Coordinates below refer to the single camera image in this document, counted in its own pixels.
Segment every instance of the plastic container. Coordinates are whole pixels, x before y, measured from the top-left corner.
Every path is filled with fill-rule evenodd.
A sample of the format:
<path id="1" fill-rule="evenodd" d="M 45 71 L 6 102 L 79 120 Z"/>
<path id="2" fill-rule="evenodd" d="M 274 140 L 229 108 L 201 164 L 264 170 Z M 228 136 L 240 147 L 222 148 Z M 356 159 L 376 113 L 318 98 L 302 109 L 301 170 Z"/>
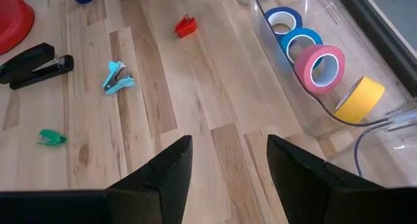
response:
<path id="1" fill-rule="evenodd" d="M 417 111 L 404 117 L 368 128 L 330 162 L 386 188 L 417 186 Z"/>
<path id="2" fill-rule="evenodd" d="M 265 12 L 274 7 L 296 10 L 302 16 L 303 27 L 313 29 L 324 44 L 343 52 L 346 69 L 334 90 L 327 94 L 313 94 L 303 86 L 293 70 L 294 65 L 284 54 L 274 28 L 265 18 Z M 414 100 L 339 0 L 252 0 L 252 19 L 254 31 L 306 133 L 322 137 L 344 128 L 368 127 L 386 122 L 414 107 Z M 296 61 L 305 48 L 291 49 L 291 57 Z M 317 70 L 320 72 L 323 67 L 319 66 Z M 381 99 L 359 123 L 335 117 L 336 106 L 362 76 L 385 87 Z"/>

